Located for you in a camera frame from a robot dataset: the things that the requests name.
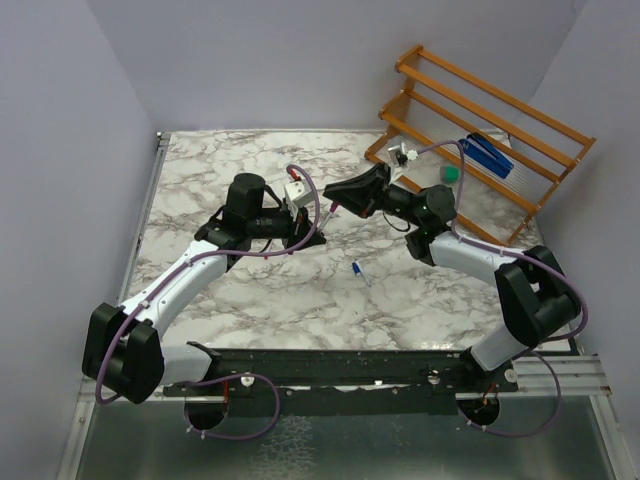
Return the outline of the white pen blue end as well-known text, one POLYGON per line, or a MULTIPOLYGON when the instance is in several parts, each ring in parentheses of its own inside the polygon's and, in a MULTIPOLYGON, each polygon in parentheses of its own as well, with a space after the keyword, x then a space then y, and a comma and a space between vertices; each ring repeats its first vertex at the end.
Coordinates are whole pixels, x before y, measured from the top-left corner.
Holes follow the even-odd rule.
POLYGON ((364 272, 360 267, 358 267, 358 268, 359 268, 358 273, 359 273, 359 275, 361 276, 361 278, 364 280, 365 284, 366 284, 368 287, 371 287, 371 286, 372 286, 372 283, 371 283, 371 281, 369 280, 368 276, 365 274, 365 272, 364 272))

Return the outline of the white pen green end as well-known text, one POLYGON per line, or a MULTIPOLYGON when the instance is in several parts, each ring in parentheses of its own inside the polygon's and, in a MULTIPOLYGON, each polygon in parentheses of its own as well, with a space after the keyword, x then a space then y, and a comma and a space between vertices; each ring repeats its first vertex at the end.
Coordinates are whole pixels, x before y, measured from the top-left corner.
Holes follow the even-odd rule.
POLYGON ((319 227, 318 227, 318 231, 322 231, 324 230, 324 228, 326 227, 327 223, 329 222, 329 220, 331 219, 333 213, 332 212, 328 212, 326 214, 326 216, 324 217, 324 219, 322 220, 322 222, 320 223, 319 227))

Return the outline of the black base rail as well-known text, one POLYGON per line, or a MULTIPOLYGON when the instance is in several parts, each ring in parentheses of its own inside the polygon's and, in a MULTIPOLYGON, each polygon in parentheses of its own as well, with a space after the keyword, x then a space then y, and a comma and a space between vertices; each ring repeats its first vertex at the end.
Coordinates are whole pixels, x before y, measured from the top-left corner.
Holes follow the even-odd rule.
POLYGON ((347 416, 429 413, 454 415, 456 399, 512 393, 511 362, 486 373, 469 368, 464 352, 439 350, 210 350, 206 376, 224 386, 180 382, 167 397, 235 416, 347 416))

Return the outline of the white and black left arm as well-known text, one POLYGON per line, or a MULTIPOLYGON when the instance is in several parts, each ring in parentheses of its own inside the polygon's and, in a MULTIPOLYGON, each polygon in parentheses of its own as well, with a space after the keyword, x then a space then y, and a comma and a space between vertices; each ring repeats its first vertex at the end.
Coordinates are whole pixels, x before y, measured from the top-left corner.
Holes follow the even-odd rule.
POLYGON ((304 215, 308 203, 318 205, 311 176, 297 165, 293 180, 273 207, 263 204, 272 189, 256 174, 234 177, 226 202, 198 228, 193 241, 174 264, 137 295, 118 306, 103 303, 91 314, 82 372, 95 382, 98 403, 108 403, 102 390, 135 404, 160 386, 189 384, 206 395, 220 385, 221 371, 202 346, 165 347, 168 328, 207 286, 225 275, 241 258, 254 256, 255 240, 280 240, 282 254, 311 246, 318 221, 304 215))

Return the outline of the green cube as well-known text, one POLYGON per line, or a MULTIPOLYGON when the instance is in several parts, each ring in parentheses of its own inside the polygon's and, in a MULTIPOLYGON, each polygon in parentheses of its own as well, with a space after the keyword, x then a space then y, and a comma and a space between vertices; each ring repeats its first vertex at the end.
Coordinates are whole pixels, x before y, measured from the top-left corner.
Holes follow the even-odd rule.
POLYGON ((460 178, 460 170, 451 165, 443 165, 439 170, 440 180, 445 184, 453 184, 460 178))

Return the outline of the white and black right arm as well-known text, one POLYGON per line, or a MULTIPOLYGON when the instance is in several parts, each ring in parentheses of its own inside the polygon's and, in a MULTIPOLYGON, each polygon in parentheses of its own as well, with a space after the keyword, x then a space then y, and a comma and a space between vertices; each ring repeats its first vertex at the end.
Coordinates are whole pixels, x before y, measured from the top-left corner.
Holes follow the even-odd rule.
POLYGON ((459 367, 461 383, 469 390, 486 388, 498 367, 551 339, 583 313, 579 296, 548 248, 500 248, 457 233, 455 197, 446 185, 412 193, 393 184, 390 167, 380 163, 327 185, 324 196, 361 218, 381 212, 407 222, 413 229, 405 241, 414 259, 496 289, 503 323, 470 347, 459 367))

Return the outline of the aluminium table frame rail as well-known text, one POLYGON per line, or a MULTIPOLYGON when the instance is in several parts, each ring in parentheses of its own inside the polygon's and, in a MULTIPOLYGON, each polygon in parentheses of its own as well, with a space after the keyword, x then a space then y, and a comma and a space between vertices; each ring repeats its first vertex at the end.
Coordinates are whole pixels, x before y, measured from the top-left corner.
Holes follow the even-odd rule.
POLYGON ((115 305, 119 306, 124 300, 127 299, 127 295, 130 290, 130 285, 134 275, 137 258, 144 239, 144 232, 148 222, 148 218, 153 205, 156 189, 160 180, 161 171, 165 162, 166 154, 169 148, 172 134, 170 132, 157 132, 157 145, 155 151, 155 157, 151 169, 149 181, 146 186, 145 195, 142 206, 139 211, 136 228, 134 230, 134 238, 132 246, 129 250, 127 257, 126 269, 124 277, 120 285, 119 292, 116 296, 115 305))

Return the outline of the orange wooden rack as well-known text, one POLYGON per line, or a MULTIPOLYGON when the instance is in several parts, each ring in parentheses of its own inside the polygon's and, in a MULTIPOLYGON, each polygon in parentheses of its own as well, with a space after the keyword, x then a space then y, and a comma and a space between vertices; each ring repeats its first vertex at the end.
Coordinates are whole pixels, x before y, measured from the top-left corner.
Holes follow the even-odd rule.
POLYGON ((364 157, 389 162, 388 149, 425 148, 400 170, 416 192, 463 170, 463 228, 513 246, 594 146, 594 137, 537 110, 476 75, 416 45, 394 70, 399 91, 379 110, 386 129, 364 157))

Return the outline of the blue stapler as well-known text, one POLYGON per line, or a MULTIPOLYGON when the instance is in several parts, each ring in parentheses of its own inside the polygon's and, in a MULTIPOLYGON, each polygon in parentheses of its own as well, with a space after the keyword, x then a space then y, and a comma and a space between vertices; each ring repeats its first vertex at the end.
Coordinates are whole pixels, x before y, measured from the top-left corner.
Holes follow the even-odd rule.
POLYGON ((500 179, 506 179, 514 168, 514 164, 479 132, 468 134, 460 140, 460 144, 466 156, 500 179))

